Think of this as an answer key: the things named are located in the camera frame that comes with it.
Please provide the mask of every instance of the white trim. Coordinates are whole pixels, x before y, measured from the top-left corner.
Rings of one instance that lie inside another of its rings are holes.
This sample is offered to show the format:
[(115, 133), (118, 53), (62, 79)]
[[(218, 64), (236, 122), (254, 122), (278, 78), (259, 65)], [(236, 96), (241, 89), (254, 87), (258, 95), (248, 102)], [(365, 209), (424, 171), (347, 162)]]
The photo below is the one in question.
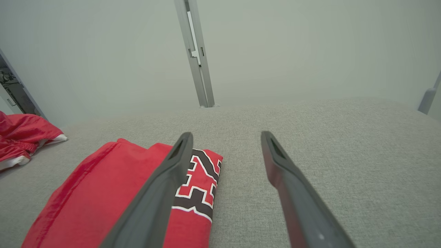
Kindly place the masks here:
[(179, 189), (180, 189), (182, 186), (188, 187), (188, 185), (190, 184), (191, 177), (192, 177), (193, 175), (191, 175), (191, 174), (187, 174), (187, 176), (188, 176), (188, 180), (187, 180), (187, 182), (184, 183), (183, 185), (179, 186), (179, 188), (178, 188), (178, 192), (179, 192)]
[[(216, 187), (216, 186), (212, 183), (212, 184), (211, 184), (211, 187), (210, 187), (210, 190), (213, 188), (213, 186)], [(202, 204), (205, 204), (205, 205), (211, 207), (211, 209), (213, 209), (213, 205), (211, 205), (210, 203), (208, 203), (208, 202), (205, 201), (205, 199), (207, 198), (207, 191), (206, 191), (205, 189), (203, 189), (203, 188), (199, 188), (198, 186), (192, 186), (191, 189), (190, 189), (190, 194), (189, 194), (189, 195), (180, 195), (180, 194), (179, 194), (179, 190), (180, 190), (180, 189), (181, 189), (181, 187), (179, 187), (178, 190), (176, 191), (175, 197), (191, 199), (191, 195), (193, 194), (193, 190), (194, 190), (194, 189), (197, 189), (197, 190), (199, 190), (199, 191), (204, 192), (204, 196), (202, 197)]]
[(203, 152), (204, 154), (205, 154), (205, 156), (207, 156), (207, 158), (208, 158), (208, 160), (210, 161), (210, 163), (211, 163), (211, 166), (213, 167), (213, 170), (214, 170), (214, 173), (216, 173), (218, 176), (219, 176), (219, 174), (220, 174), (220, 172), (221, 172), (221, 167), (219, 166), (219, 164), (221, 163), (221, 161), (218, 159), (217, 160), (217, 167), (219, 168), (219, 172), (216, 172), (216, 168), (214, 167), (214, 164), (213, 164), (213, 161), (211, 160), (211, 157), (210, 156), (208, 156), (208, 154), (204, 151), (204, 150), (199, 150), (199, 149), (193, 149), (193, 150), (198, 150), (198, 151), (201, 151), (201, 152)]
[(0, 170), (11, 168), (14, 165), (25, 165), (29, 162), (29, 158), (24, 155), (18, 156), (16, 158), (6, 159), (0, 162)]
[(66, 141), (66, 140), (67, 140), (67, 137), (64, 134), (60, 134), (55, 139), (53, 139), (51, 142), (45, 144), (45, 146), (50, 145), (50, 144), (55, 144), (58, 142), (62, 142), (62, 141)]
[(210, 174), (208, 174), (207, 170), (205, 169), (205, 166), (202, 164), (202, 161), (201, 161), (201, 159), (200, 159), (198, 156), (193, 155), (193, 157), (191, 158), (191, 162), (194, 163), (194, 162), (193, 162), (193, 159), (194, 159), (194, 158), (196, 158), (196, 159), (198, 160), (197, 163), (201, 165), (202, 169), (203, 169), (204, 172), (205, 172), (205, 175), (207, 175), (207, 177), (210, 177), (211, 179), (213, 179), (213, 180), (217, 183), (217, 180), (214, 179), (213, 176), (211, 176)]
[(172, 206), (172, 209), (180, 209), (180, 210), (183, 210), (183, 211), (185, 211), (185, 212), (191, 212), (191, 211), (193, 211), (195, 214), (197, 214), (197, 215), (201, 215), (201, 216), (207, 218), (208, 220), (210, 220), (211, 223), (213, 223), (213, 220), (210, 218), (210, 216), (208, 216), (208, 215), (206, 215), (206, 214), (203, 214), (203, 213), (197, 211), (195, 206), (193, 206), (193, 207), (191, 207), (191, 208), (185, 208), (185, 207), (179, 207), (179, 206)]

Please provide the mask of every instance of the red fabric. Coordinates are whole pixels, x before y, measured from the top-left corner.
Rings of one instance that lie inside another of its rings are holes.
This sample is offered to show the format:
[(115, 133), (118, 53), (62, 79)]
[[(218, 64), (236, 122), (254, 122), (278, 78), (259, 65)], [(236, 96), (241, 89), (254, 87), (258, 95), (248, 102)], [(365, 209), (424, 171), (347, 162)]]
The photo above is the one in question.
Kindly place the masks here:
[(0, 162), (10, 158), (30, 158), (42, 139), (51, 140), (63, 132), (40, 116), (6, 115), (0, 111)]
[[(157, 143), (145, 149), (124, 139), (105, 144), (81, 162), (54, 191), (22, 247), (98, 247), (171, 148)], [(219, 174), (222, 157), (205, 152), (215, 162), (211, 168)], [(202, 164), (196, 164), (194, 172), (188, 172), (194, 173), (187, 182), (189, 187), (208, 185), (211, 180), (217, 186), (217, 181), (207, 178), (206, 173), (200, 174), (204, 172)], [(208, 247), (210, 228), (211, 220), (197, 214), (196, 209), (172, 209), (164, 247)]]

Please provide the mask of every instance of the gray wall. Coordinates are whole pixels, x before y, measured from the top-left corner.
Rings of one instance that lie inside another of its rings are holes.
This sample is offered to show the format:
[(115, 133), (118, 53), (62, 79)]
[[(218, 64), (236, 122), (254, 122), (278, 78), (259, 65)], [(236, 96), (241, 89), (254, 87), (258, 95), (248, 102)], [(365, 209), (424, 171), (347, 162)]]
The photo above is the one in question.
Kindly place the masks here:
[(199, 106), (171, 0), (4, 0), (0, 34), (57, 126)]
[(205, 0), (198, 7), (221, 106), (360, 96), (417, 109), (441, 69), (439, 0)]
[[(221, 106), (374, 96), (417, 109), (437, 0), (198, 1)], [(197, 108), (172, 0), (4, 0), (0, 49), (48, 119)]]

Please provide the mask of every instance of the gray upholstered surface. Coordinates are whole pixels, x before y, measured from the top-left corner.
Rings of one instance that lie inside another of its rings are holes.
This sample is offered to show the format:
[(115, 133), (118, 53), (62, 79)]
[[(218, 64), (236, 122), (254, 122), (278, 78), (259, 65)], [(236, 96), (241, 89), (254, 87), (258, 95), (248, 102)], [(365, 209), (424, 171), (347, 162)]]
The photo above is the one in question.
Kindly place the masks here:
[(143, 147), (194, 146), (224, 156), (211, 247), (287, 247), (266, 179), (260, 131), (270, 130), (358, 247), (439, 247), (441, 125), (379, 99), (195, 109), (65, 128), (69, 141), (0, 175), (0, 246), (18, 247), (51, 193), (87, 155), (117, 138)]

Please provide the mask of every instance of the red clothing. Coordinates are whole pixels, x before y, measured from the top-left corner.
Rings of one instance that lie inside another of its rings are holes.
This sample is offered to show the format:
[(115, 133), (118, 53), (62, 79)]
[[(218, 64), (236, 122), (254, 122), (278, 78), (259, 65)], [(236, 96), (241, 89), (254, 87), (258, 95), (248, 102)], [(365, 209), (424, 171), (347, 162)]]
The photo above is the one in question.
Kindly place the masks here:
[[(171, 148), (157, 143), (145, 149), (124, 139), (105, 144), (54, 191), (22, 247), (98, 247)], [(209, 150), (193, 152), (164, 247), (208, 247), (222, 157)]]
[(64, 140), (63, 132), (40, 116), (0, 111), (0, 171), (24, 165), (39, 147)]

